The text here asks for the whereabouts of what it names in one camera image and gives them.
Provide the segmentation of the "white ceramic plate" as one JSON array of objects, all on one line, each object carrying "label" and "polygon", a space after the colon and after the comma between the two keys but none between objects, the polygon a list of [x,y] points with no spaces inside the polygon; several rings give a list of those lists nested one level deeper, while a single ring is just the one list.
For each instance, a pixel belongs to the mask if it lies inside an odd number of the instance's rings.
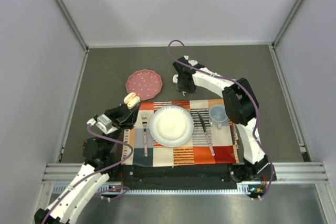
[{"label": "white ceramic plate", "polygon": [[192,137],[194,120],[186,109],[168,105],[154,112],[149,129],[153,139],[160,145],[179,147]]}]

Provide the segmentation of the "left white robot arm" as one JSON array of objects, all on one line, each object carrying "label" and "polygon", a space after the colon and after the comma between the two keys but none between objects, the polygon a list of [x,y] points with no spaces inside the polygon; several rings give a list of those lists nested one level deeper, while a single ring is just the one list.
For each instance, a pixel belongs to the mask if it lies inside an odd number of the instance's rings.
[{"label": "left white robot arm", "polygon": [[93,137],[83,144],[84,163],[61,195],[46,209],[36,211],[35,223],[75,223],[97,190],[117,178],[118,166],[134,152],[129,143],[118,137],[122,131],[134,128],[140,107],[140,102],[133,106],[121,104],[87,121],[87,130]]}]

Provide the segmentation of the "white earbud charging case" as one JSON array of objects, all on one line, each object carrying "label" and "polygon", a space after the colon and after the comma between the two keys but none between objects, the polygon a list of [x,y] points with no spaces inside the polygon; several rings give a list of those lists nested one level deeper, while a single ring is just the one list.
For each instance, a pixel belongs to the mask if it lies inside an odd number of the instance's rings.
[{"label": "white earbud charging case", "polygon": [[175,84],[178,83],[178,75],[177,75],[177,74],[175,74],[175,75],[173,76],[173,83],[175,83]]}]

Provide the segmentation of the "pink earbud charging case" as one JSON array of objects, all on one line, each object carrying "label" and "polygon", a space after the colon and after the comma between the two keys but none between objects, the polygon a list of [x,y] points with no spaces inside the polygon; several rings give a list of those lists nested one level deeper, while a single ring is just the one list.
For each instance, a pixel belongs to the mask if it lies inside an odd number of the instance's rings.
[{"label": "pink earbud charging case", "polygon": [[128,109],[132,109],[140,102],[140,97],[135,93],[129,93],[123,100]]}]

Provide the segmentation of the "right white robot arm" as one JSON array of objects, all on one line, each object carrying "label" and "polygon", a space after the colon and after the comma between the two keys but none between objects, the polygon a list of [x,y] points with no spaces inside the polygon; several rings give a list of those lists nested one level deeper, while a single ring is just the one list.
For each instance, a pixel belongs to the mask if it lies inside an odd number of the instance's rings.
[{"label": "right white robot arm", "polygon": [[225,78],[211,72],[196,60],[183,56],[173,63],[177,74],[173,82],[181,93],[194,93],[202,87],[220,96],[226,115],[236,125],[244,148],[245,174],[258,179],[269,166],[258,132],[259,103],[245,78]]}]

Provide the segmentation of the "pink polka dot plate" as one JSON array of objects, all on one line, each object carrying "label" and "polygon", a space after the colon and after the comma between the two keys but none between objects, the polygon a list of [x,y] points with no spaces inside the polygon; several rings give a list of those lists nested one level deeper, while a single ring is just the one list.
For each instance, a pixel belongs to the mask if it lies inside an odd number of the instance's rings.
[{"label": "pink polka dot plate", "polygon": [[138,70],[131,74],[125,84],[128,93],[135,92],[140,100],[153,99],[161,92],[161,76],[153,70]]}]

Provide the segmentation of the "pink handled fork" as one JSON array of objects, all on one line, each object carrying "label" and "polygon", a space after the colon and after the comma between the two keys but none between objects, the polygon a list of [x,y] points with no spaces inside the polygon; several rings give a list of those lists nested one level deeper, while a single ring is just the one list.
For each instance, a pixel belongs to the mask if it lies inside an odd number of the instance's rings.
[{"label": "pink handled fork", "polygon": [[146,130],[147,130],[148,120],[147,120],[147,116],[145,113],[142,114],[141,118],[142,118],[142,126],[143,126],[144,156],[147,157],[148,156],[148,142],[147,142]]}]

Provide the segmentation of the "orange patterned placemat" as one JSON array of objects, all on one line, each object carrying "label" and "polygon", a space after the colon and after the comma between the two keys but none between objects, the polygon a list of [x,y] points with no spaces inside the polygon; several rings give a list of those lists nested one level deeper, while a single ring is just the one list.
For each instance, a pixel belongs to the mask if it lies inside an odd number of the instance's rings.
[{"label": "orange patterned placemat", "polygon": [[[209,123],[209,108],[223,103],[222,99],[142,103],[135,127],[131,130],[125,130],[120,137],[134,149],[132,156],[123,165],[168,167],[239,163],[238,136],[234,124],[231,121],[226,121],[218,130]],[[145,113],[150,119],[154,112],[166,105],[177,105],[189,111],[194,120],[192,137],[180,147],[165,147],[157,143],[151,135],[148,135],[148,156],[145,157],[141,115]],[[211,155],[197,112],[205,121],[215,156]]]}]

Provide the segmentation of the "aluminium frame rail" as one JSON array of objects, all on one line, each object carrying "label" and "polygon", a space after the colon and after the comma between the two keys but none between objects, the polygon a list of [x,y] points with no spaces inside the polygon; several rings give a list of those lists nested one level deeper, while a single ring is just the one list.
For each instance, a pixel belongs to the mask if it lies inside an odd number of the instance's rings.
[{"label": "aluminium frame rail", "polygon": [[83,36],[81,35],[78,27],[76,26],[68,8],[66,7],[65,3],[63,0],[54,0],[62,17],[65,19],[66,24],[68,25],[70,31],[74,35],[76,41],[80,45],[80,47],[84,50],[84,52],[89,50],[88,45],[86,44]]}]

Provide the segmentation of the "light blue mug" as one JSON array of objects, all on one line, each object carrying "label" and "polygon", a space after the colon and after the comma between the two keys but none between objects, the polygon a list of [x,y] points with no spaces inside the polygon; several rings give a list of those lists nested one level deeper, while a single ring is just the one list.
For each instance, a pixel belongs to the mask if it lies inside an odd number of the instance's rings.
[{"label": "light blue mug", "polygon": [[209,122],[212,127],[220,130],[227,120],[228,116],[223,105],[216,104],[209,109]]}]

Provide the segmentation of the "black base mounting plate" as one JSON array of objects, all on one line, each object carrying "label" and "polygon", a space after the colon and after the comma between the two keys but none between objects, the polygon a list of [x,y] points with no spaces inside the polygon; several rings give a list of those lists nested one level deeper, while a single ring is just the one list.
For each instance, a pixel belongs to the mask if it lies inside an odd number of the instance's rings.
[{"label": "black base mounting plate", "polygon": [[132,190],[236,189],[240,182],[265,184],[271,169],[258,174],[244,164],[213,164],[174,167],[119,165],[108,171],[110,182],[120,182]]}]

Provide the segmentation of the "pink handled knife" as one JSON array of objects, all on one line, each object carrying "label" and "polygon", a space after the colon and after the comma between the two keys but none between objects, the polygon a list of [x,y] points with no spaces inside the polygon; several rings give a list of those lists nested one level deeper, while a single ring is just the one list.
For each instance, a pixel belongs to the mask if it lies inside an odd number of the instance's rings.
[{"label": "pink handled knife", "polygon": [[199,118],[199,120],[200,120],[201,126],[202,126],[202,128],[203,128],[204,135],[205,135],[205,138],[206,138],[208,147],[209,147],[209,149],[210,149],[211,155],[212,155],[212,156],[215,156],[215,152],[214,152],[214,149],[213,149],[211,140],[210,140],[210,138],[209,138],[209,135],[208,135],[208,132],[207,132],[207,128],[206,128],[206,125],[205,125],[205,121],[204,121],[203,117],[201,116],[201,114],[200,114],[199,112],[197,112],[197,114],[198,114],[198,118]]}]

